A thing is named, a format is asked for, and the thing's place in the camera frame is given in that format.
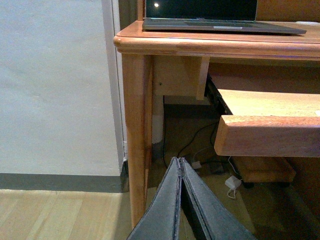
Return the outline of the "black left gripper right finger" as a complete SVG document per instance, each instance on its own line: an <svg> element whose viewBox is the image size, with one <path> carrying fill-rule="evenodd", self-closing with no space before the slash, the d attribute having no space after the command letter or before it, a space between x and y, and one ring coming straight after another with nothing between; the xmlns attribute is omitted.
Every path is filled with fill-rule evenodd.
<svg viewBox="0 0 320 240"><path fill-rule="evenodd" d="M181 207L197 240L254 240L221 203L190 164L179 159L181 167Z"/></svg>

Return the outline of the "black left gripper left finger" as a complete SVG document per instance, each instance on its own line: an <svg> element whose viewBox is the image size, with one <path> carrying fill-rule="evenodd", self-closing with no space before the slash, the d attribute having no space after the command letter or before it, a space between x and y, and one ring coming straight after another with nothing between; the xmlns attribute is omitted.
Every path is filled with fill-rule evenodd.
<svg viewBox="0 0 320 240"><path fill-rule="evenodd" d="M173 157L143 217L128 240L178 240L181 214L182 166Z"/></svg>

